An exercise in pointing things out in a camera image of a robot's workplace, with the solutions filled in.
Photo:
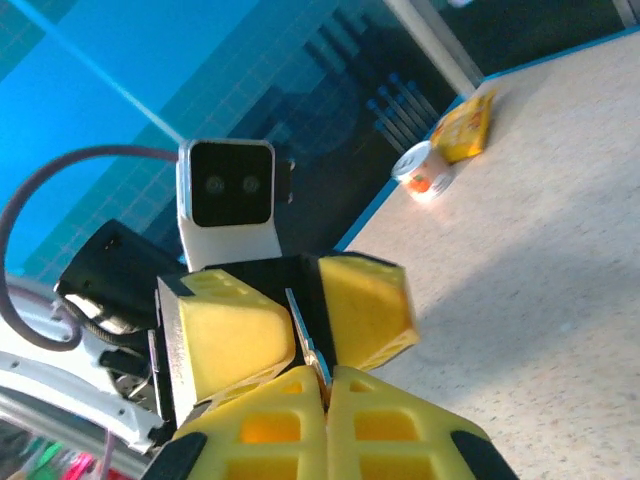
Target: can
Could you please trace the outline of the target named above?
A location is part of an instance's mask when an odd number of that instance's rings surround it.
[[[436,198],[453,180],[451,166],[429,141],[407,150],[394,165],[391,175],[418,201]]]

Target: yellow foam pad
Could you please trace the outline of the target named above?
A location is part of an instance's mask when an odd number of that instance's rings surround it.
[[[402,267],[359,255],[318,263],[339,365],[368,371],[420,341]]]
[[[329,480],[475,480],[453,431],[474,423],[353,368],[334,369]]]
[[[202,432],[208,439],[189,478],[327,478],[325,414],[311,367],[296,367],[206,412],[174,438],[191,432]]]
[[[288,311],[223,270],[181,279],[179,308],[196,402],[229,401],[275,378],[295,355]]]

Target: white camera housing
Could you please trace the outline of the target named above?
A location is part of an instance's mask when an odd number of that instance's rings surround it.
[[[207,155],[203,156],[203,151],[214,153],[238,152],[240,155],[238,155],[238,158],[233,159],[233,162],[237,163],[237,165],[231,165],[228,158],[209,158]],[[241,172],[243,168],[246,168],[249,163],[255,163],[254,156],[259,157],[260,168],[265,173],[264,183],[270,182],[270,185],[261,185],[261,188],[268,189],[270,194],[267,195],[266,190],[262,192],[259,205],[257,205],[263,212],[259,221],[243,223],[244,220],[242,219],[246,216],[246,212],[242,208],[236,209],[236,205],[229,205],[228,202],[225,207],[223,205],[224,201],[217,205],[220,208],[218,213],[224,213],[224,216],[229,221],[223,221],[221,224],[216,225],[207,225],[207,222],[202,222],[198,219],[196,210],[202,209],[203,203],[208,203],[210,200],[201,193],[202,182],[207,182],[208,180],[200,178],[198,171],[203,168],[205,170],[215,170],[218,164],[222,170],[226,168],[227,171],[230,171],[229,168],[233,168],[233,175],[235,176],[237,172]],[[206,266],[215,264],[262,260],[282,256],[273,219],[275,151],[269,142],[222,139],[195,140],[183,144],[180,147],[179,160],[176,166],[176,189],[178,227],[189,271],[198,271]],[[211,210],[207,211],[215,215],[217,206],[215,201],[211,200]]]

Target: beige countertop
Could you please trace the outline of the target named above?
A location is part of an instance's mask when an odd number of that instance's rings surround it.
[[[349,247],[407,267],[423,335],[374,374],[523,479],[640,479],[640,34],[488,86],[487,151]]]

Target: table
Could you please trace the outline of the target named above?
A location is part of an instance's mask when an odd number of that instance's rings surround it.
[[[348,250],[406,266],[422,342],[374,375],[523,479],[640,478],[640,34],[512,73],[487,151]]]

